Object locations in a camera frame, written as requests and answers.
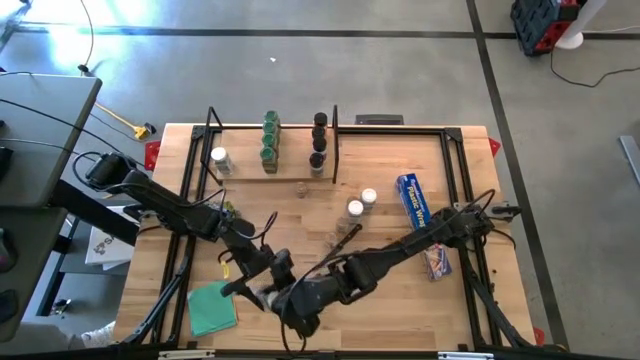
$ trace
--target concrete floor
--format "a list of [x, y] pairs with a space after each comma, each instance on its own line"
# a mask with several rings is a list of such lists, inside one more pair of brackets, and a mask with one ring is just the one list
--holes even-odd
[[[87, 6], [95, 26], [472, 32], [467, 2], [95, 0]], [[485, 32], [512, 31], [511, 2], [475, 0]], [[639, 16], [637, 1], [611, 0], [589, 27], [636, 25]], [[18, 29], [0, 53], [2, 66], [77, 74], [75, 67], [85, 60], [90, 44], [89, 36], [72, 25], [86, 26], [77, 1], [35, 0], [23, 21], [67, 25], [50, 33]], [[160, 132], [167, 122], [202, 122], [209, 105], [228, 122], [255, 123], [265, 109], [275, 108], [294, 123], [308, 122], [311, 114], [329, 111], [337, 103], [344, 123], [353, 123], [356, 114], [396, 113], [408, 124], [484, 125], [498, 141], [505, 135], [504, 126], [502, 134], [498, 127], [473, 36], [190, 34], [96, 36], [89, 66], [104, 81], [99, 101], [135, 122], [155, 124]], [[551, 74], [548, 56], [526, 58], [514, 40], [486, 43], [569, 345], [575, 352], [637, 357], [640, 278], [635, 276], [635, 255], [640, 245], [635, 241], [635, 221], [640, 189], [617, 137], [630, 134], [640, 139], [640, 73], [608, 78], [596, 89], [579, 88]], [[571, 79], [593, 82], [606, 71], [638, 66], [638, 44], [590, 40], [578, 50], [556, 52], [555, 68]], [[97, 109], [94, 113], [108, 119]], [[88, 128], [142, 159], [141, 144], [93, 119]], [[77, 150], [96, 146], [100, 145], [82, 136]], [[514, 164], [509, 167], [504, 151], [496, 157], [496, 166], [504, 194], [515, 201]], [[518, 188], [517, 176], [514, 179]], [[513, 233], [534, 325], [549, 338], [519, 220]], [[104, 314], [114, 313], [117, 304], [92, 309], [87, 316], [108, 319]]]

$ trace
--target small box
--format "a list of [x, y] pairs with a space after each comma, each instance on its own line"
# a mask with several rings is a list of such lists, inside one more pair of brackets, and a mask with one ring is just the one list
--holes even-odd
[[[426, 226], [431, 219], [431, 213], [422, 194], [422, 189], [420, 189], [416, 174], [398, 176], [396, 190], [400, 194], [400, 199], [411, 222], [411, 227], [416, 230]], [[443, 276], [451, 274], [451, 264], [447, 258], [446, 249], [442, 245], [431, 246], [423, 252], [423, 257], [427, 265], [429, 280], [439, 280]]]

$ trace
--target person's foot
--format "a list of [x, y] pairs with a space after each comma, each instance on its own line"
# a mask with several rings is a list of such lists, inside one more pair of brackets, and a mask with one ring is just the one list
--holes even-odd
[[116, 322], [112, 321], [102, 329], [87, 331], [80, 335], [84, 346], [87, 348], [105, 347], [113, 342], [113, 327]]

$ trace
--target teal towel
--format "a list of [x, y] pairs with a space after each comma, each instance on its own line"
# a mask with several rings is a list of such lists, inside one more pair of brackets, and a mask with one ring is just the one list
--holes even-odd
[[226, 284], [226, 281], [215, 281], [191, 291], [187, 296], [193, 336], [210, 334], [237, 324], [231, 296], [220, 294], [220, 289]]

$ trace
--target white lid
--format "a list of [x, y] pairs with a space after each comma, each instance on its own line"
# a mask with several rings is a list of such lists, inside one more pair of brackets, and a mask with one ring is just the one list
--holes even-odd
[[217, 147], [211, 150], [211, 158], [213, 161], [222, 161], [227, 157], [227, 150], [222, 147]]
[[376, 202], [378, 194], [373, 189], [364, 189], [362, 190], [362, 195], [360, 197], [362, 198], [363, 202], [367, 204], [373, 204], [374, 202]]
[[360, 216], [364, 211], [364, 205], [362, 205], [362, 203], [358, 200], [353, 200], [349, 202], [349, 206], [347, 206], [347, 209], [349, 210], [349, 214], [353, 216]]

